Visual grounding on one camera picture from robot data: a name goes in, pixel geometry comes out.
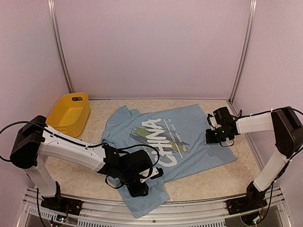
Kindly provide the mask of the light blue printed t-shirt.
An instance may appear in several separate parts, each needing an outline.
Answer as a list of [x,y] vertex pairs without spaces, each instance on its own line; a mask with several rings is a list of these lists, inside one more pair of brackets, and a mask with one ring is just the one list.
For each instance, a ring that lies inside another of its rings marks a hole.
[[165,183],[237,159],[230,148],[206,143],[208,127],[206,114],[197,104],[144,114],[122,106],[109,117],[101,141],[114,148],[128,148],[129,152],[142,148],[164,172],[162,177],[147,181],[147,196],[134,198],[126,186],[118,190],[135,218],[169,199]]

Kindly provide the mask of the yellow plastic basket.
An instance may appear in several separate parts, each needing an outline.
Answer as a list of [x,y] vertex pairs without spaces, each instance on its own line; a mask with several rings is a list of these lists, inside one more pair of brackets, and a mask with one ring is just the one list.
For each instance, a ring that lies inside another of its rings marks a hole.
[[63,95],[47,117],[46,124],[71,137],[79,137],[90,113],[87,93]]

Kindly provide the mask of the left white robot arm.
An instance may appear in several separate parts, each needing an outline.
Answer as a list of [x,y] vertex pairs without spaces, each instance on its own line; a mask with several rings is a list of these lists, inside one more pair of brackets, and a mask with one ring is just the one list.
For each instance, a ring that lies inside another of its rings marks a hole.
[[10,161],[24,169],[30,179],[56,210],[66,206],[66,199],[59,192],[59,184],[50,176],[42,156],[55,157],[91,169],[99,174],[118,179],[115,188],[126,186],[132,197],[148,194],[149,179],[163,176],[156,167],[159,157],[152,161],[149,154],[140,148],[132,153],[129,148],[114,148],[107,143],[89,144],[65,135],[46,124],[46,118],[38,115],[31,121],[22,121]]

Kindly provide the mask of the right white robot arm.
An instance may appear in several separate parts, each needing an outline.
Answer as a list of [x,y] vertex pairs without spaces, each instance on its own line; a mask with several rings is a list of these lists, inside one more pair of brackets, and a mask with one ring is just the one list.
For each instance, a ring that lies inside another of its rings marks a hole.
[[253,180],[253,190],[266,191],[287,168],[289,162],[303,149],[302,112],[290,106],[271,109],[250,115],[233,115],[221,107],[206,117],[210,126],[205,131],[207,144],[226,146],[235,137],[256,133],[272,133],[273,153],[261,173]]

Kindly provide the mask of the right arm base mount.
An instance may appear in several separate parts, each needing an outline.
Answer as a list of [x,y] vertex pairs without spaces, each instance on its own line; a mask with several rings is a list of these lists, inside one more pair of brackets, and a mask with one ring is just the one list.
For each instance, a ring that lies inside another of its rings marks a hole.
[[[269,203],[267,203],[265,195],[269,188],[271,189],[271,194]],[[254,186],[253,182],[251,182],[246,189],[245,196],[226,201],[229,215],[261,209],[261,211],[241,216],[241,221],[243,224],[249,227],[256,227],[265,219],[269,212],[273,186],[270,185],[269,188],[259,192]]]

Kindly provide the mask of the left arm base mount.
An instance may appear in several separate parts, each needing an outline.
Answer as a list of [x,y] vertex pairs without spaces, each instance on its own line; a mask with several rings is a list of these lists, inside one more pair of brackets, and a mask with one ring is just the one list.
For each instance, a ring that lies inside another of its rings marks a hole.
[[53,197],[42,197],[41,205],[44,208],[55,210],[65,213],[66,215],[72,214],[79,216],[82,209],[83,201],[78,199],[72,199],[63,197],[61,195],[61,189],[59,183],[56,181],[56,191]]

